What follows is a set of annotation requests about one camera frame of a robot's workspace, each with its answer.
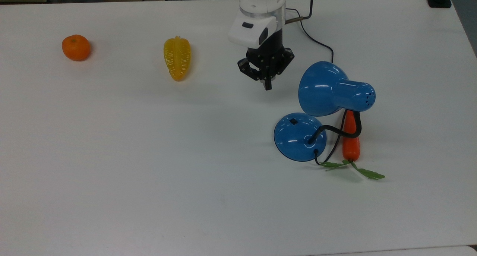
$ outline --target toy carrot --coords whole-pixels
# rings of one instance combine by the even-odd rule
[[[346,133],[354,133],[356,132],[356,121],[354,119],[353,111],[346,110],[346,117],[344,120],[344,132]],[[360,144],[359,138],[346,138],[343,137],[343,157],[344,160],[341,161],[342,163],[331,163],[331,162],[323,162],[320,163],[321,166],[325,168],[329,168],[327,171],[334,170],[336,168],[346,166],[351,164],[356,171],[361,173],[361,175],[369,178],[371,180],[378,180],[380,178],[385,178],[385,175],[381,175],[379,173],[366,170],[366,169],[358,169],[356,164],[354,163],[358,160],[360,156]]]

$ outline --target carrot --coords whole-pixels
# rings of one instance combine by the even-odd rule
[[[346,111],[346,118],[344,120],[344,132],[356,132],[356,122],[354,120],[353,111]],[[348,161],[356,162],[360,154],[359,138],[343,137],[343,157]]]

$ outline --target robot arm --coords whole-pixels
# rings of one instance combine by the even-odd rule
[[[294,58],[282,43],[285,0],[240,0],[240,10],[228,33],[230,42],[247,47],[246,58],[237,64],[250,78],[271,89],[271,81]]]
[[[240,0],[240,10],[230,29],[230,42],[258,49],[285,23],[285,0]]]

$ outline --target white table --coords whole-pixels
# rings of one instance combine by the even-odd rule
[[[287,6],[305,14],[308,0]],[[273,128],[301,111],[301,75],[329,53],[287,25],[296,59],[266,92],[237,69],[246,50],[227,40],[237,9],[0,6],[0,255],[291,256],[477,243],[477,60],[453,8],[316,0],[305,21],[349,78],[376,89],[361,115],[358,165],[386,175],[378,182],[279,153]],[[87,61],[64,57],[61,41],[73,34],[92,42]],[[193,49],[182,83],[162,57],[175,35]]]

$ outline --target blue desk lamp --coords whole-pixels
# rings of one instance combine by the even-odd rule
[[[305,113],[291,113],[277,123],[275,144],[284,156],[294,161],[313,160],[326,146],[324,130],[344,137],[358,137],[361,132],[359,112],[371,108],[375,100],[376,93],[370,84],[350,81],[333,63],[317,62],[305,71],[298,88],[298,101]],[[356,132],[347,133],[322,125],[314,117],[330,115],[342,108],[353,111]]]

